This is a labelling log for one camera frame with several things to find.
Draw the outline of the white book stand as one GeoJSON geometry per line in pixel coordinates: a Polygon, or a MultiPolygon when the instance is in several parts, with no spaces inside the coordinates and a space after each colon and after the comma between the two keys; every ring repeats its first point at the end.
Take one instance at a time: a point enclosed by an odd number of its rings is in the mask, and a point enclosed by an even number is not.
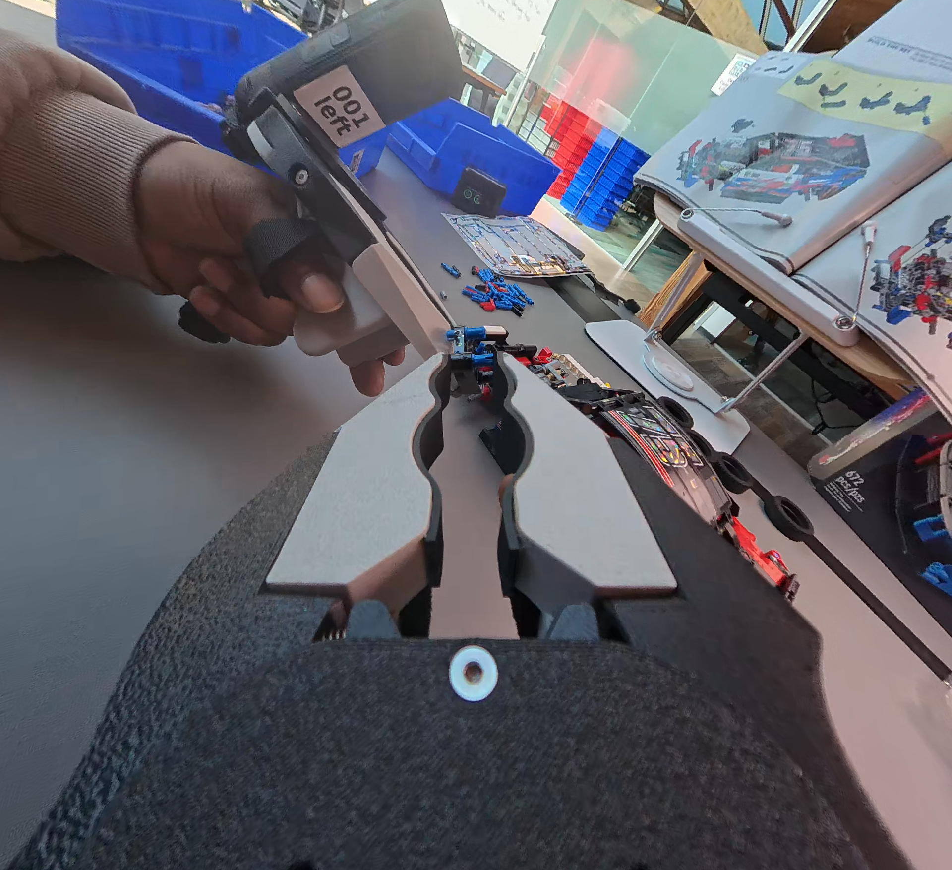
{"type": "Polygon", "coordinates": [[[852,316],[830,305],[815,292],[752,255],[732,240],[717,221],[694,208],[685,209],[671,197],[656,193],[654,209],[661,226],[690,249],[684,273],[675,278],[660,313],[649,327],[623,320],[592,322],[586,332],[615,364],[649,392],[670,396],[692,415],[695,425],[712,445],[733,453],[749,433],[741,403],[763,385],[779,365],[803,350],[807,340],[829,349],[855,371],[872,380],[914,377],[899,354],[888,354],[886,343],[873,340],[871,331],[859,328],[852,316]],[[797,336],[783,346],[779,359],[750,381],[742,394],[727,399],[697,375],[661,336],[661,326],[692,287],[713,288],[720,273],[789,321],[797,336]]]}

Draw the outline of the shiny sticker sheet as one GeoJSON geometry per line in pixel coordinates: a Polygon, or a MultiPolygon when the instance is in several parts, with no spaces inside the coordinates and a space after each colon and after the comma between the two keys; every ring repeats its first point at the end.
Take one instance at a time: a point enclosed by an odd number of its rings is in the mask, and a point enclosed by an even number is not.
{"type": "Polygon", "coordinates": [[[482,268],[504,279],[548,279],[592,273],[574,247],[529,217],[487,219],[471,214],[443,218],[470,246],[482,268]]]}

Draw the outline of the toy car set box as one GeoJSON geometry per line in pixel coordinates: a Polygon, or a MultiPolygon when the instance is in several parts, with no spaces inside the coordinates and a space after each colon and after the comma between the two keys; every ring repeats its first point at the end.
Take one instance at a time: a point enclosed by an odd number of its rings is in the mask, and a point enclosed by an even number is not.
{"type": "Polygon", "coordinates": [[[817,491],[947,634],[951,426],[916,389],[810,459],[817,491]]]}

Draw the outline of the small black device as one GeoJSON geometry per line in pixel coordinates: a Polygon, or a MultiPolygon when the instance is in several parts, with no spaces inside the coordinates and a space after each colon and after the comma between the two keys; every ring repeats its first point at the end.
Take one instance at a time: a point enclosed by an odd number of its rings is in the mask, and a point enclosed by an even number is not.
{"type": "Polygon", "coordinates": [[[463,214],[495,219],[503,214],[507,187],[473,166],[460,174],[449,201],[463,214]]]}

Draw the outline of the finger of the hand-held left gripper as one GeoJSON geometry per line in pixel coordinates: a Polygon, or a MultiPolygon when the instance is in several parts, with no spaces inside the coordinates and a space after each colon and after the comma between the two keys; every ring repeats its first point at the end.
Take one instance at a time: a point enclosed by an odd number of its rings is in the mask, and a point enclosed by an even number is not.
{"type": "Polygon", "coordinates": [[[404,247],[388,230],[353,262],[363,288],[423,358],[446,354],[451,315],[404,247]]]}

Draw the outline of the large blue plastic bin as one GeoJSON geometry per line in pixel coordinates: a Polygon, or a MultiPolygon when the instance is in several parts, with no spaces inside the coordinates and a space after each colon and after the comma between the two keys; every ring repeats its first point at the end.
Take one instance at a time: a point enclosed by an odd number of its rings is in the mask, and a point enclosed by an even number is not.
{"type": "Polygon", "coordinates": [[[222,111],[238,82],[305,36],[240,0],[56,0],[56,39],[142,118],[230,155],[222,111]]]}

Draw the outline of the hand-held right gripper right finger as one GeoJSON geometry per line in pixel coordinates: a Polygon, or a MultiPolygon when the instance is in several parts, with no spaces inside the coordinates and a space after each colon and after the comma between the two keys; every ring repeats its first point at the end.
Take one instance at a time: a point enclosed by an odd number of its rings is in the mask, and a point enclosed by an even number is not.
{"type": "Polygon", "coordinates": [[[555,636],[565,609],[601,616],[677,604],[677,580],[613,441],[509,354],[497,357],[516,463],[501,499],[498,567],[521,638],[555,636]]]}

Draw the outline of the person's left hand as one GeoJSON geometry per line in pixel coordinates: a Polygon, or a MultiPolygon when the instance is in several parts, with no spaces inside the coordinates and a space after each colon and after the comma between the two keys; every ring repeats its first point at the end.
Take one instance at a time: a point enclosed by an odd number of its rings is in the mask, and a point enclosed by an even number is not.
{"type": "Polygon", "coordinates": [[[267,298],[244,263],[244,235],[257,223],[297,216],[283,182],[188,141],[164,145],[142,164],[134,188],[139,245],[151,273],[217,330],[275,346],[299,310],[338,311],[346,297],[320,264],[291,260],[279,275],[285,298],[267,298]]]}

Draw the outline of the stack of blue bins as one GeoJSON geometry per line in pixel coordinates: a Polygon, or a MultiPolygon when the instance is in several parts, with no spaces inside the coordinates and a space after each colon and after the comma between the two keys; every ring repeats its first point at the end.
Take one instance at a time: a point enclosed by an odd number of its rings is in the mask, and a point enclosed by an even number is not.
{"type": "Polygon", "coordinates": [[[566,187],[559,204],[583,225],[605,231],[635,186],[649,153],[604,127],[566,187]]]}

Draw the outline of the glass partition panel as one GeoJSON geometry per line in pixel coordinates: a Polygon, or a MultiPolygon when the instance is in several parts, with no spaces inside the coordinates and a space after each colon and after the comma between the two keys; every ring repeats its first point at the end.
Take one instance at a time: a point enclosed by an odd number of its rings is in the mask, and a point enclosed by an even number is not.
{"type": "MultiPolygon", "coordinates": [[[[541,108],[550,95],[655,154],[713,98],[738,50],[682,22],[624,0],[556,0],[510,127],[544,154],[541,108]]],[[[682,264],[687,249],[657,230],[653,196],[635,186],[605,231],[570,218],[647,292],[682,264]]]]}

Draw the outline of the open instruction booklet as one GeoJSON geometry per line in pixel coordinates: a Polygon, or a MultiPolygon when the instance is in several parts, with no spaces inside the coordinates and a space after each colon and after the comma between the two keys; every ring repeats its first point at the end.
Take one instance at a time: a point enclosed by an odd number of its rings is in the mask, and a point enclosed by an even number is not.
{"type": "Polygon", "coordinates": [[[951,0],[831,55],[768,53],[637,182],[818,340],[873,340],[950,418],[951,0]]]}

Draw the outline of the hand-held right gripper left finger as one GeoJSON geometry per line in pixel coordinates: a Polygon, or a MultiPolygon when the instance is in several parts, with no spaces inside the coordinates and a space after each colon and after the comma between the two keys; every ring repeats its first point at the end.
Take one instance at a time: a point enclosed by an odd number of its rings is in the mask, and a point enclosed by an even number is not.
{"type": "Polygon", "coordinates": [[[270,593],[387,607],[400,633],[430,633],[444,561],[443,499],[431,475],[444,449],[448,354],[438,354],[336,432],[267,576],[270,593]]]}

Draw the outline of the stack of red bins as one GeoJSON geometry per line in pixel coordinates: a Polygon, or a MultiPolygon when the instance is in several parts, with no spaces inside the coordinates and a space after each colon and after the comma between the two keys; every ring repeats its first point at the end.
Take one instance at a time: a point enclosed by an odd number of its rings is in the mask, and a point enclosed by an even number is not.
{"type": "Polygon", "coordinates": [[[548,138],[544,154],[559,169],[547,195],[565,196],[604,127],[582,110],[550,95],[541,108],[543,133],[548,138]]]}

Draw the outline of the toy brick race car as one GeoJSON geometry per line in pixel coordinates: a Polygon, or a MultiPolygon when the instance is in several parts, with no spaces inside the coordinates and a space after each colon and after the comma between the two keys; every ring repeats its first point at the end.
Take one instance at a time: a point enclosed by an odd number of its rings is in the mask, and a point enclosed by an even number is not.
{"type": "MultiPolygon", "coordinates": [[[[631,448],[651,472],[733,544],[785,599],[794,600],[800,585],[798,578],[778,551],[760,546],[755,534],[742,523],[735,501],[738,496],[722,487],[710,465],[712,456],[720,451],[703,435],[694,429],[684,431],[673,423],[649,393],[606,385],[567,355],[534,345],[508,343],[498,350],[497,359],[501,354],[509,354],[526,366],[608,438],[631,448]]],[[[484,403],[502,403],[503,380],[502,370],[496,365],[492,396],[484,403]]]]}

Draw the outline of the pile of blue red pins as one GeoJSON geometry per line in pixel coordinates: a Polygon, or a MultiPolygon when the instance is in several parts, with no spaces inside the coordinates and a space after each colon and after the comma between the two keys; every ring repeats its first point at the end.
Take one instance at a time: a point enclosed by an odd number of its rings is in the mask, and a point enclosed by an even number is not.
{"type": "Polygon", "coordinates": [[[522,316],[527,307],[534,305],[534,301],[519,285],[505,281],[490,269],[473,266],[471,274],[475,283],[465,285],[461,293],[486,312],[501,310],[522,316]]]}

